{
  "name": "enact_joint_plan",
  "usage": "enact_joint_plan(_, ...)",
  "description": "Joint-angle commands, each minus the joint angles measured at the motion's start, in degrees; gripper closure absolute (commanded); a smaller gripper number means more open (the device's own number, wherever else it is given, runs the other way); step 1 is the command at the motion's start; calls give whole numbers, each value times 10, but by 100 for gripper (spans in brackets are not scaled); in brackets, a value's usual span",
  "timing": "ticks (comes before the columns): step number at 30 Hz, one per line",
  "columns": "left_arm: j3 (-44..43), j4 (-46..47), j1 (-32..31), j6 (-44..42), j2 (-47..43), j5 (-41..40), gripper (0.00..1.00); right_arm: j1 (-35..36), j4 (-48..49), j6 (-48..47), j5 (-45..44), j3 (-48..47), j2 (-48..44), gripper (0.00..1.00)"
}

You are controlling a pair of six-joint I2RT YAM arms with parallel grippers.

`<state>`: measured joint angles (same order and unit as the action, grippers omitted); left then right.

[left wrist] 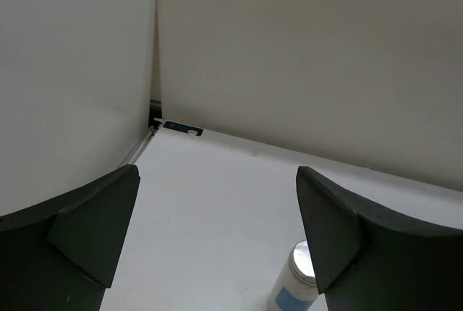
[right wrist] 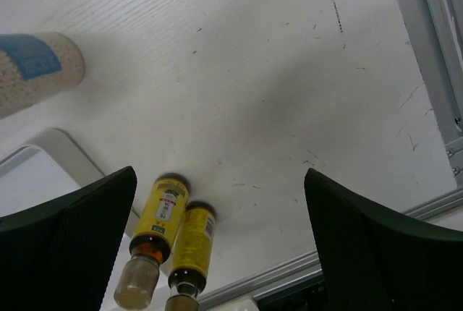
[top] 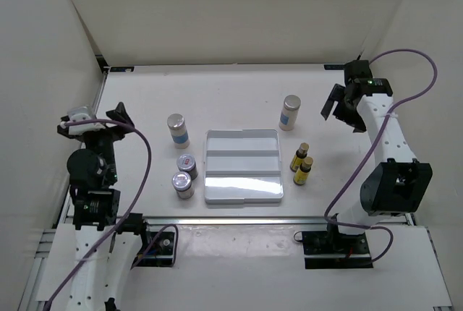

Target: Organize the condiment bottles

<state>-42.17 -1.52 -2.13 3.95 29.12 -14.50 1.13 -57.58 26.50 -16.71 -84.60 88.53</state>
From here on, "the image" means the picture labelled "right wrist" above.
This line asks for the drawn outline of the yellow label brown sauce bottle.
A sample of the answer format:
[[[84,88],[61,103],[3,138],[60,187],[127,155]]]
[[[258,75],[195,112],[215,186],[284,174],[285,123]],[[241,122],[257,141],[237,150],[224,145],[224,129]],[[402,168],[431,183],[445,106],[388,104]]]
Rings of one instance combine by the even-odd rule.
[[[144,310],[153,298],[161,266],[169,259],[190,198],[190,183],[167,173],[155,181],[129,244],[131,258],[115,288],[125,310]]]

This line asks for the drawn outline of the white granule jar blue label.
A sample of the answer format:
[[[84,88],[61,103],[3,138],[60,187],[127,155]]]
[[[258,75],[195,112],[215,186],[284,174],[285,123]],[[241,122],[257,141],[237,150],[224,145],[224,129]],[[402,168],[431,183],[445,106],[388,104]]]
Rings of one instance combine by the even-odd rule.
[[[57,32],[1,35],[1,118],[78,86],[85,76],[79,47]]]

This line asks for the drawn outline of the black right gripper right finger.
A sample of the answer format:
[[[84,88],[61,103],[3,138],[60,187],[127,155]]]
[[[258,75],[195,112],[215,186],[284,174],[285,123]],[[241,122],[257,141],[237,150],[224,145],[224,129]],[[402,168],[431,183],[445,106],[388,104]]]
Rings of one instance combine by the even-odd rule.
[[[461,310],[462,233],[310,168],[305,199],[332,310]]]

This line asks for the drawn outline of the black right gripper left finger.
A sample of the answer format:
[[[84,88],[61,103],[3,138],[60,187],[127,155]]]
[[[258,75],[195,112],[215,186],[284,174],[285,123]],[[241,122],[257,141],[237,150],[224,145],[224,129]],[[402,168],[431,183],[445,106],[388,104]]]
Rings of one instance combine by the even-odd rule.
[[[127,166],[1,218],[2,310],[99,310],[137,187]]]

